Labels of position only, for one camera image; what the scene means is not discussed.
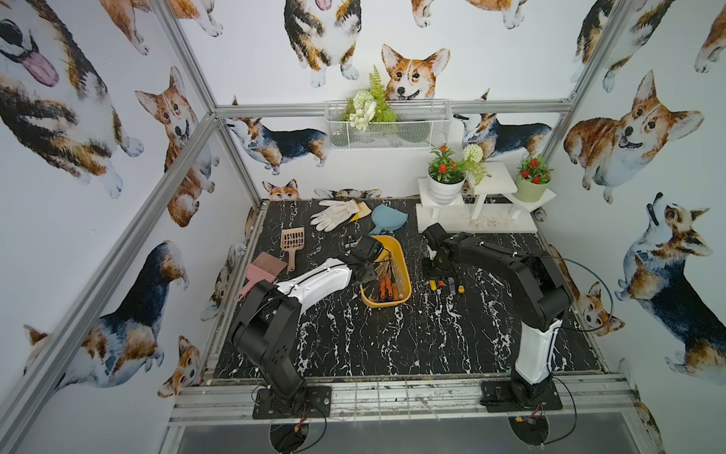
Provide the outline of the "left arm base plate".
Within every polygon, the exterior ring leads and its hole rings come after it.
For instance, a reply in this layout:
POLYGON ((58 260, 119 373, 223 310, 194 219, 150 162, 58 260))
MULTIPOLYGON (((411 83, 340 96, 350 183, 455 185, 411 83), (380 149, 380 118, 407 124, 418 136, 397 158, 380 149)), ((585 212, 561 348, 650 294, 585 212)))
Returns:
POLYGON ((330 386, 304 386, 287 398, 272 389, 259 389, 253 399, 253 419, 327 418, 331 413, 332 391, 330 386))

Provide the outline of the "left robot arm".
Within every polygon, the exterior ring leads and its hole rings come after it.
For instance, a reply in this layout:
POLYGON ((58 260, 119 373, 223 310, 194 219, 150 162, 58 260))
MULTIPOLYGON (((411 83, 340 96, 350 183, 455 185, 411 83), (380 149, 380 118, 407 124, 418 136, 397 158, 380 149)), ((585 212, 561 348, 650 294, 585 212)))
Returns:
POLYGON ((271 394, 299 402, 304 378, 293 364, 298 326, 304 312, 353 283, 375 278, 377 263, 386 258, 383 243, 363 236, 349 253, 331 257, 319 267, 282 283, 253 285, 230 327, 228 341, 256 366, 271 394))

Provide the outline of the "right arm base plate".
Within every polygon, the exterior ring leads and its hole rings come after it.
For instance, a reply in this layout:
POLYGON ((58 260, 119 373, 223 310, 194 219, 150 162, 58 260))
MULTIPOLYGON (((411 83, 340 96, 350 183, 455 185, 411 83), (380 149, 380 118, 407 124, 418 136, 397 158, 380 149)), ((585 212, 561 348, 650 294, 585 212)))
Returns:
POLYGON ((480 404, 488 412, 562 410, 563 403, 552 381, 529 385, 517 380, 485 380, 480 383, 480 404))

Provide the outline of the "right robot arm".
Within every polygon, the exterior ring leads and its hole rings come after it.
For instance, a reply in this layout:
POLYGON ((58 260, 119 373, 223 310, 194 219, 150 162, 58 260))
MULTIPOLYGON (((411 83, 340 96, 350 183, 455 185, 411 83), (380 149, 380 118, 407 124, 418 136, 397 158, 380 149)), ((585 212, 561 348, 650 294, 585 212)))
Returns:
POLYGON ((449 234, 434 223, 423 231, 440 274, 457 266, 479 268, 509 284, 520 322, 519 351, 510 376, 513 401, 522 408, 539 403, 552 384, 551 356, 573 301, 565 278, 549 255, 522 255, 466 233, 449 234))

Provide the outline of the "yellow plastic storage box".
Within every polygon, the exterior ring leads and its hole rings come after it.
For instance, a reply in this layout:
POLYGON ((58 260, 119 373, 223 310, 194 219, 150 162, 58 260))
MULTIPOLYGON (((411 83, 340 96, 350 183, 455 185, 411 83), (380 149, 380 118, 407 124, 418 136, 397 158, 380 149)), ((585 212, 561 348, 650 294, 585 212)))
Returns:
POLYGON ((374 238, 383 243, 384 251, 376 263, 376 280, 359 287, 361 299, 369 308, 398 306, 405 303, 412 295, 412 285, 403 247, 393 236, 374 236, 374 238), (392 302, 378 302, 379 278, 384 274, 390 275, 395 285, 396 296, 392 302))

